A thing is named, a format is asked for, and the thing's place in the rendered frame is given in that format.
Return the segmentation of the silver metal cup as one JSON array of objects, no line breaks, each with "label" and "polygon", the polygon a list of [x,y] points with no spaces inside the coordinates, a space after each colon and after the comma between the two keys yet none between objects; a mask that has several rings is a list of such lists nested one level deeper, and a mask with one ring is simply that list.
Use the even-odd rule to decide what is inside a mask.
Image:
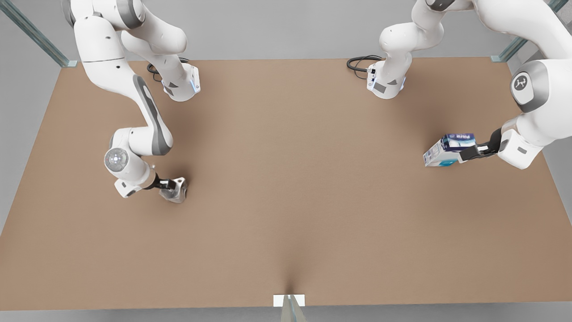
[{"label": "silver metal cup", "polygon": [[182,203],[186,199],[187,191],[187,181],[184,177],[176,179],[168,179],[166,181],[161,181],[163,188],[159,191],[159,194],[167,201],[173,203]]}]

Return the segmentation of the blue and white carton box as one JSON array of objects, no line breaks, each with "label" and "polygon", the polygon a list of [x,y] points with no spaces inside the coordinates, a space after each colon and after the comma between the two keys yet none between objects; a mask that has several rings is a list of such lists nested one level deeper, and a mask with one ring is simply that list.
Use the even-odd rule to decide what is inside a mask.
[{"label": "blue and white carton box", "polygon": [[458,161],[460,151],[475,144],[474,134],[445,134],[424,153],[425,166],[450,166]]}]

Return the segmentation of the silver frame post white foot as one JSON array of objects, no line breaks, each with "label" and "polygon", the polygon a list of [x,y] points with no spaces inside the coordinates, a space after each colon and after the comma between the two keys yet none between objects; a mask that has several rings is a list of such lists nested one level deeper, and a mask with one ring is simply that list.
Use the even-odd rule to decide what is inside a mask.
[{"label": "silver frame post white foot", "polygon": [[282,308],[281,322],[307,322],[302,311],[306,295],[273,295],[273,306]]}]

